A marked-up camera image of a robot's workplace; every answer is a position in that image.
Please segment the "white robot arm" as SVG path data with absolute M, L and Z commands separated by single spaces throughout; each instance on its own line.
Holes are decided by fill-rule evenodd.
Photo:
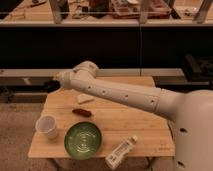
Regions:
M 174 171 L 213 171 L 213 90 L 180 93 L 158 87 L 101 80 L 99 67 L 84 61 L 44 83 L 127 105 L 175 124 Z

